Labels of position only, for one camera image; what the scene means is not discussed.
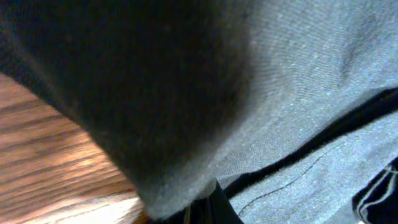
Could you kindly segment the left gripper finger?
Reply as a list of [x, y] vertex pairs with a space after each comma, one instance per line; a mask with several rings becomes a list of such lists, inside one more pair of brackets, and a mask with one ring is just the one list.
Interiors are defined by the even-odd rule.
[[216, 183], [209, 197], [194, 201], [186, 209], [186, 224], [243, 224]]

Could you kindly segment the black t-shirt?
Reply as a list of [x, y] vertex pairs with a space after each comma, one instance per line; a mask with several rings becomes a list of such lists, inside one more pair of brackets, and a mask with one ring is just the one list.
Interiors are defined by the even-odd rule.
[[397, 2], [2, 1], [1, 72], [83, 128], [156, 223], [397, 222]]

